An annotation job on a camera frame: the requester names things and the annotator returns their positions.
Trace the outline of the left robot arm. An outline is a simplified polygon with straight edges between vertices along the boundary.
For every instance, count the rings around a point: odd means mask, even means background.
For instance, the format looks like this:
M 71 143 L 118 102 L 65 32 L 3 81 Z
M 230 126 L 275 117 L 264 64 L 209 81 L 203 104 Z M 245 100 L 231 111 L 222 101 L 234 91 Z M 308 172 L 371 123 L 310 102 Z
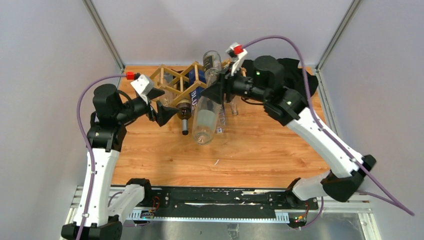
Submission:
M 132 178 L 114 202 L 110 202 L 113 172 L 119 159 L 127 126 L 146 115 L 159 126 L 165 125 L 177 109 L 160 101 L 151 104 L 165 92 L 157 88 L 142 90 L 136 98 L 122 98 L 127 94 L 113 84 L 102 84 L 94 90 L 95 111 L 90 129 L 83 137 L 87 147 L 87 171 L 77 212 L 71 223 L 63 225 L 61 236 L 66 240 L 118 240 L 124 222 L 140 205 L 153 201 L 150 181 Z

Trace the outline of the clear bottle dark label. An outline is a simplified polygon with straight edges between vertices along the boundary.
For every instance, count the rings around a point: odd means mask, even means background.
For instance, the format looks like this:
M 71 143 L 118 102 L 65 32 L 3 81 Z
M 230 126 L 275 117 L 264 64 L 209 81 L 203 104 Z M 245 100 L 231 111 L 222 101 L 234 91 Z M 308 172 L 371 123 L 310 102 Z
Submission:
M 206 85 L 209 87 L 218 78 L 222 69 L 221 56 L 215 50 L 207 51 L 203 55 L 204 77 Z

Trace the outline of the clear glass bottle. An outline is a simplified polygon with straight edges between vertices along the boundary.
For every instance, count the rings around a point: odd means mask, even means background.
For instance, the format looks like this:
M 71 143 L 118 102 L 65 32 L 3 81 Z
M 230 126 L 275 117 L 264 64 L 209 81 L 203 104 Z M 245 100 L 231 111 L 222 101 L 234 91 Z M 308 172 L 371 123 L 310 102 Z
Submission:
M 209 144 L 215 137 L 221 106 L 201 96 L 196 106 L 192 137 L 199 145 Z

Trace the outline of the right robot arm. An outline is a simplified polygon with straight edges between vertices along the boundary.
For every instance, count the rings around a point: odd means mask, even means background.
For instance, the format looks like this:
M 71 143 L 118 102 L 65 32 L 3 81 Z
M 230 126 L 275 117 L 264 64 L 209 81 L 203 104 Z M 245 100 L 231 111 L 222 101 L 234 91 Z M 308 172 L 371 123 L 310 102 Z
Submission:
M 290 208 L 298 209 L 315 197 L 346 202 L 360 188 L 376 159 L 350 150 L 316 115 L 307 102 L 298 64 L 296 59 L 263 55 L 248 61 L 246 75 L 224 68 L 201 95 L 218 104 L 236 96 L 261 102 L 272 119 L 295 132 L 325 160 L 329 171 L 296 178 L 286 188 L 285 201 Z

